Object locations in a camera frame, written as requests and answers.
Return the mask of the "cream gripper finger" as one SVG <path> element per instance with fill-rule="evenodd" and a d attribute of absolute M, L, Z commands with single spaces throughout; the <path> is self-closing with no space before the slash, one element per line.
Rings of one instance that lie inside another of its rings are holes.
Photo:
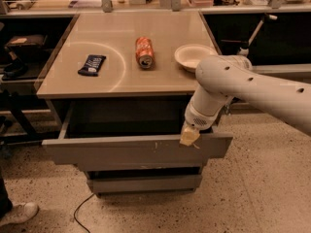
<path fill-rule="evenodd" d="M 181 130 L 180 143 L 184 146 L 191 146 L 200 137 L 200 132 L 194 126 L 184 123 Z"/>

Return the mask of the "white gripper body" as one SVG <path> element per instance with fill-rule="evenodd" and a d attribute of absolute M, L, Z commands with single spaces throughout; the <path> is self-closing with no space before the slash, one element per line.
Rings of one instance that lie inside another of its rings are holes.
<path fill-rule="evenodd" d="M 213 125 L 217 116 L 218 112 L 213 112 L 211 115 L 200 113 L 192 102 L 189 102 L 185 111 L 185 124 L 196 130 L 206 130 Z"/>

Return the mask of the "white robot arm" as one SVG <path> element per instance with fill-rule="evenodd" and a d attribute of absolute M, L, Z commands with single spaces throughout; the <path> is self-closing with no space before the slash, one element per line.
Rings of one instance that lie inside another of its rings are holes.
<path fill-rule="evenodd" d="M 311 84 L 257 74 L 242 55 L 210 55 L 198 63 L 195 77 L 198 86 L 185 111 L 182 145 L 192 145 L 234 98 L 311 135 Z"/>

